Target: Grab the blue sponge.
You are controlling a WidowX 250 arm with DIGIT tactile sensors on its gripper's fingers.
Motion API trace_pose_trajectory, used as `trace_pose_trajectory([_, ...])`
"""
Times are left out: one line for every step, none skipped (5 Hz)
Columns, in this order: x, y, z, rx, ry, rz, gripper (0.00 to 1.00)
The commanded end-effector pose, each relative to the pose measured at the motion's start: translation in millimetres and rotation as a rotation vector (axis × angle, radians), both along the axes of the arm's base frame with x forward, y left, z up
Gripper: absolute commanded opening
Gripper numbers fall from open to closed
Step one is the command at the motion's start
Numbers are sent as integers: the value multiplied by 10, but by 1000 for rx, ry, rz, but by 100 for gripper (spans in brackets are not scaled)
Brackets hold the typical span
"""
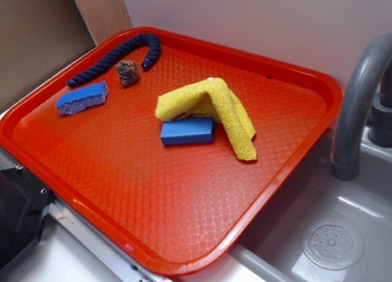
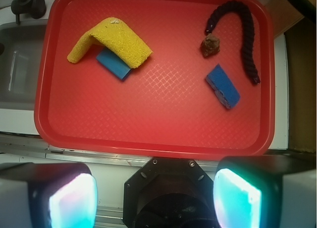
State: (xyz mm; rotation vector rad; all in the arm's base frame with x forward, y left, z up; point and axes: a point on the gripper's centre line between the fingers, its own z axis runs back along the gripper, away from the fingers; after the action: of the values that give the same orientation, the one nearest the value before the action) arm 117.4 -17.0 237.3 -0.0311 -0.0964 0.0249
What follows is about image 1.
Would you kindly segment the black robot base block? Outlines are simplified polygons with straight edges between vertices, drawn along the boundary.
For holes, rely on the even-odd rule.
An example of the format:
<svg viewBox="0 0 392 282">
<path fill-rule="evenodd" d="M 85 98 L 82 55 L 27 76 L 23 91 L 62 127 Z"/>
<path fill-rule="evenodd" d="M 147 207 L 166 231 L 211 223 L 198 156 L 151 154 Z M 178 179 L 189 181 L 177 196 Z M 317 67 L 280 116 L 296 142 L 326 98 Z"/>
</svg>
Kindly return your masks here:
<svg viewBox="0 0 392 282">
<path fill-rule="evenodd" d="M 51 189 L 22 165 L 1 170 L 1 272 L 40 242 L 52 200 Z"/>
</svg>

